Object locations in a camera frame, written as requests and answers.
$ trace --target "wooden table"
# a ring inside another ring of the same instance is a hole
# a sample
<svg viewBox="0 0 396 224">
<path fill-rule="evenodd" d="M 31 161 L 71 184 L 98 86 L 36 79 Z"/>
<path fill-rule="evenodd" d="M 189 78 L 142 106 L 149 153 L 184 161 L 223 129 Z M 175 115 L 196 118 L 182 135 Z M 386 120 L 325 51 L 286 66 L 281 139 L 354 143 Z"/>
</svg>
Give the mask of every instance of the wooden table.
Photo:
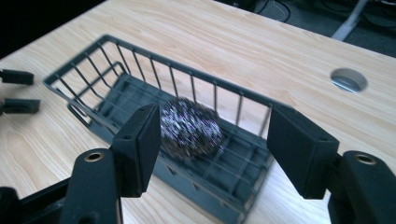
<svg viewBox="0 0 396 224">
<path fill-rule="evenodd" d="M 20 197 L 70 176 L 77 155 L 108 147 L 89 133 L 44 77 L 103 34 L 291 105 L 341 142 L 339 152 L 376 155 L 396 173 L 396 59 L 210 0 L 107 1 L 9 55 L 0 68 L 35 74 L 2 84 L 0 97 L 42 100 L 35 115 L 0 118 L 0 185 Z M 334 69 L 362 73 L 368 88 L 335 87 Z M 329 223 L 327 201 L 305 201 L 275 163 L 247 223 Z M 125 223 L 217 222 L 152 177 L 141 199 L 124 199 Z"/>
</svg>

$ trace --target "black cable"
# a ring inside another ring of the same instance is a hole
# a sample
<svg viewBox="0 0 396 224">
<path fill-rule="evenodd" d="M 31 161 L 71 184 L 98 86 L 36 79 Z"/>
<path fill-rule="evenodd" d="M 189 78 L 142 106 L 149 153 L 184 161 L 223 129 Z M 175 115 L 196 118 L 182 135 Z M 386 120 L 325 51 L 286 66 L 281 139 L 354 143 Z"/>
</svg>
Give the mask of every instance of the black cable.
<svg viewBox="0 0 396 224">
<path fill-rule="evenodd" d="M 353 10 L 353 8 L 352 8 L 352 9 L 346 9 L 346 10 L 335 9 L 335 8 L 333 8 L 333 7 L 330 7 L 330 6 L 329 6 L 327 3 L 325 3 L 325 1 L 323 1 L 323 0 L 320 0 L 320 3 L 321 3 L 323 6 L 325 6 L 327 9 L 332 10 L 332 11 L 335 11 L 335 12 L 342 12 L 342 13 L 344 13 L 344 12 L 351 12 L 351 11 Z M 385 15 L 390 16 L 390 17 L 394 17 L 394 16 L 392 16 L 392 15 L 388 15 L 388 13 L 385 13 L 385 9 L 383 8 L 383 6 L 381 6 L 381 7 L 382 7 L 383 12 L 384 12 Z M 376 27 L 386 28 L 386 29 L 394 29 L 394 28 L 396 28 L 396 25 L 386 26 L 386 25 L 381 25 L 381 24 L 375 23 L 375 22 L 371 21 L 364 13 L 361 13 L 361 17 L 364 18 L 369 24 L 371 24 L 371 25 L 373 25 L 373 26 L 376 26 Z"/>
<path fill-rule="evenodd" d="M 387 11 L 387 9 L 386 9 L 386 6 L 384 6 L 384 5 L 382 5 L 382 7 L 381 7 L 381 10 L 382 10 L 382 12 L 385 14 L 385 15 L 387 15 L 387 16 L 389 16 L 389 17 L 392 17 L 392 18 L 396 18 L 396 13 L 389 13 L 388 11 Z"/>
<path fill-rule="evenodd" d="M 364 13 L 361 13 L 361 16 L 362 16 L 368 23 L 370 23 L 370 24 L 373 25 L 373 26 L 380 27 L 380 28 L 385 28 L 385 29 L 395 29 L 395 28 L 396 28 L 396 25 L 387 26 L 387 25 L 381 25 L 381 24 L 375 23 L 375 22 L 373 22 L 373 21 L 370 21 L 369 18 L 368 18 L 366 15 L 364 15 Z"/>
<path fill-rule="evenodd" d="M 381 3 L 383 6 L 389 6 L 389 7 L 395 7 L 396 2 L 390 2 L 387 0 L 380 0 L 379 3 Z"/>
<path fill-rule="evenodd" d="M 279 0 L 266 0 L 265 3 L 264 3 L 264 6 L 262 6 L 262 8 L 261 8 L 258 12 L 256 12 L 256 13 L 260 15 L 260 14 L 267 8 L 268 3 L 269 3 L 270 1 L 277 2 L 278 4 L 280 4 L 282 7 L 284 7 L 284 8 L 287 10 L 288 15 L 286 16 L 286 18 L 285 18 L 283 21 L 281 21 L 281 22 L 287 22 L 287 21 L 289 20 L 289 18 L 290 18 L 290 15 L 291 15 L 290 9 L 289 9 L 289 7 L 288 7 L 285 3 L 283 3 L 283 2 L 281 2 L 281 1 L 279 1 Z"/>
<path fill-rule="evenodd" d="M 288 16 L 281 22 L 287 22 L 290 19 L 291 16 L 291 12 L 290 12 L 290 8 L 288 6 L 286 6 L 285 3 L 279 1 L 279 0 L 275 0 L 277 3 L 279 3 L 282 7 L 284 7 L 287 11 L 288 11 Z"/>
<path fill-rule="evenodd" d="M 265 10 L 265 8 L 268 6 L 269 2 L 270 2 L 270 0 L 265 1 L 264 6 L 262 6 L 262 8 L 258 12 L 256 12 L 256 14 L 261 14 Z"/>
<path fill-rule="evenodd" d="M 352 10 L 353 10 L 353 7 L 352 8 L 349 8 L 349 9 L 336 9 L 336 8 L 333 8 L 333 7 L 330 7 L 325 1 L 323 1 L 323 0 L 320 0 L 320 3 L 324 6 L 324 7 L 326 7 L 327 9 L 329 9 L 329 10 L 331 10 L 331 11 L 335 11 L 335 12 L 351 12 Z"/>
</svg>

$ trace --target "wire basket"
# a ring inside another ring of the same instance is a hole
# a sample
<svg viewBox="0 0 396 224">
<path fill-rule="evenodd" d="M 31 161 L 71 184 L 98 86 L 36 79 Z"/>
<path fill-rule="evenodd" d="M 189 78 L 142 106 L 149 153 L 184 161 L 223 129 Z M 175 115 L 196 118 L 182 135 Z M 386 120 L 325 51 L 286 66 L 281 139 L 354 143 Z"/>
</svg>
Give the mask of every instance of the wire basket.
<svg viewBox="0 0 396 224">
<path fill-rule="evenodd" d="M 266 147 L 278 102 L 104 35 L 44 81 L 90 131 L 111 139 L 137 108 L 186 97 L 219 113 L 222 151 L 192 161 L 160 151 L 154 174 L 225 223 L 241 223 L 273 160 Z"/>
</svg>

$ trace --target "light wood surface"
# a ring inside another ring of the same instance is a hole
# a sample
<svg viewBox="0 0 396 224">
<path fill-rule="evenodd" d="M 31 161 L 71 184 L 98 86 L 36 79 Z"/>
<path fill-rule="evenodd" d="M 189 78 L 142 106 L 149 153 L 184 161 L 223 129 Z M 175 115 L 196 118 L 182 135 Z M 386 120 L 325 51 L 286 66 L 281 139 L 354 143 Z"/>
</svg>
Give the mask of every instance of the light wood surface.
<svg viewBox="0 0 396 224">
<path fill-rule="evenodd" d="M 1 98 L 42 101 L 35 115 L 0 117 L 1 186 L 25 197 L 69 177 L 81 152 L 108 147 L 42 84 L 104 34 L 291 105 L 335 136 L 340 153 L 371 153 L 396 173 L 396 59 L 210 0 L 125 0 L 107 1 L 0 62 L 35 74 L 31 87 L 0 84 Z M 364 74 L 368 88 L 336 88 L 330 73 L 341 67 Z M 328 198 L 303 200 L 275 163 L 247 223 L 329 223 Z M 155 176 L 122 210 L 125 223 L 218 222 Z"/>
</svg>

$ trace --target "dark floor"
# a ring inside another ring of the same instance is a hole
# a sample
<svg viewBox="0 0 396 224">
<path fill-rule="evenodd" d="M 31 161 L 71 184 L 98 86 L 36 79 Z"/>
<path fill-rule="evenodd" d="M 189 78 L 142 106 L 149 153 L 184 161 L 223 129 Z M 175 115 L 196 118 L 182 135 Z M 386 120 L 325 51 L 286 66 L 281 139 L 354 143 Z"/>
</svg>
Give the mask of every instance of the dark floor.
<svg viewBox="0 0 396 224">
<path fill-rule="evenodd" d="M 0 59 L 105 0 L 6 0 L 0 13 Z M 358 0 L 218 0 L 332 36 Z M 396 58 L 396 6 L 370 2 L 345 42 Z"/>
<path fill-rule="evenodd" d="M 104 0 L 4 0 L 0 59 L 74 19 Z"/>
<path fill-rule="evenodd" d="M 288 17 L 287 9 L 276 0 L 259 0 L 256 12 L 267 1 L 267 7 L 261 15 L 280 21 Z M 357 0 L 287 0 L 284 1 L 290 10 L 287 23 L 317 34 L 332 36 L 347 19 L 356 2 Z M 345 42 L 396 58 L 396 6 L 369 2 L 360 22 Z"/>
</svg>

